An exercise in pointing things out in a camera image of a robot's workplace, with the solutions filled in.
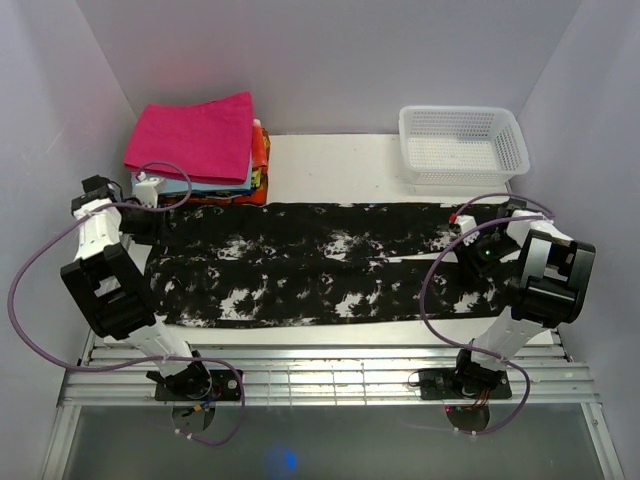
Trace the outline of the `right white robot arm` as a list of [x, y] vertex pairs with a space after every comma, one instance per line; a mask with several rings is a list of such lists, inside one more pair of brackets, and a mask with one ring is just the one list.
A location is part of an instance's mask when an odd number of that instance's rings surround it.
[[502, 203], [497, 218], [500, 224], [481, 230], [472, 215], [450, 217], [464, 237], [454, 248], [463, 280], [484, 280], [509, 261], [514, 267], [502, 312], [456, 358], [451, 383], [466, 398], [487, 398], [506, 382], [505, 362], [529, 340], [577, 319], [596, 257], [593, 245], [563, 234], [524, 200]]

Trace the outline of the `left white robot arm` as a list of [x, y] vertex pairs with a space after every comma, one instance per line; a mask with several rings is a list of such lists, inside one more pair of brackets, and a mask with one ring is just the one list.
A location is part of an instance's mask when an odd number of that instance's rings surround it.
[[116, 183], [99, 175], [83, 180], [83, 194], [71, 201], [73, 217], [84, 221], [78, 249], [60, 275], [97, 336], [124, 341], [151, 357], [157, 370], [147, 373], [149, 379], [180, 398], [200, 400], [211, 393], [212, 376], [199, 353], [156, 315], [158, 302], [128, 251], [130, 238], [152, 233], [148, 210], [158, 206], [164, 184], [141, 174], [128, 202], [144, 209], [129, 211], [115, 206], [125, 201]]

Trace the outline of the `black white patterned trousers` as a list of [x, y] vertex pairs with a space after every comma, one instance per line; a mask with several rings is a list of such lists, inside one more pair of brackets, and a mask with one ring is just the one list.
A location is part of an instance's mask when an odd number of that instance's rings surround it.
[[203, 205], [167, 214], [144, 268], [169, 325], [271, 328], [497, 315], [513, 262], [463, 280], [449, 207]]

